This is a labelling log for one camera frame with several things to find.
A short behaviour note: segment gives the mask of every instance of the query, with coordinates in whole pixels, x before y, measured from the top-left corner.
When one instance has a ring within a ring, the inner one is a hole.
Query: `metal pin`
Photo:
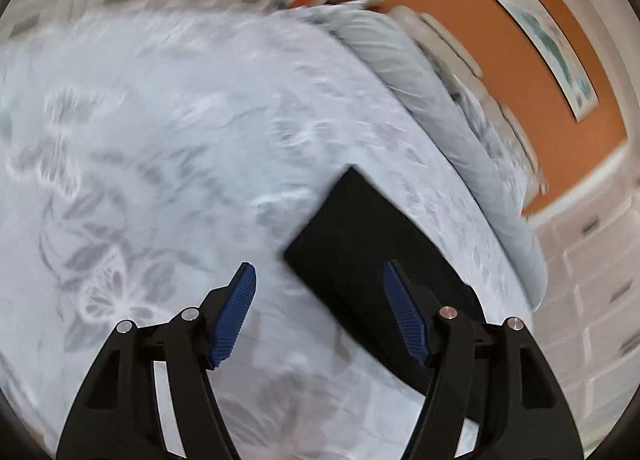
[[[443,317],[445,319],[455,319],[456,317],[458,317],[458,311],[452,306],[443,306],[440,309],[439,313],[440,317]]]
[[[197,308],[186,308],[182,311],[182,319],[185,321],[193,321],[197,319],[200,315],[200,312]]]
[[[524,328],[524,323],[522,322],[522,319],[518,319],[517,317],[510,317],[507,319],[507,326],[511,328],[511,330],[515,330],[516,332],[518,332]]]
[[[131,321],[120,321],[116,326],[116,330],[119,334],[126,334],[132,328],[133,323]]]

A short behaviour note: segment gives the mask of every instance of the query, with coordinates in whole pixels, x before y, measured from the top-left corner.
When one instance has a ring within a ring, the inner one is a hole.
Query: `orange wall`
[[[387,0],[384,10],[403,4],[433,15],[478,61],[489,92],[511,107],[550,186],[529,213],[570,189],[626,138],[609,81],[582,29],[562,0],[540,1],[569,39],[600,100],[580,123],[540,54],[495,0]]]

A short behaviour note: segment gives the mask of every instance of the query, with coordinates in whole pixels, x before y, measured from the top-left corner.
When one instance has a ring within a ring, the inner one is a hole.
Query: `black garment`
[[[431,374],[407,353],[383,290],[382,267],[390,259],[399,261],[413,283],[430,288],[442,305],[485,322],[478,297],[438,248],[353,167],[284,252],[290,268],[353,338],[425,393]]]

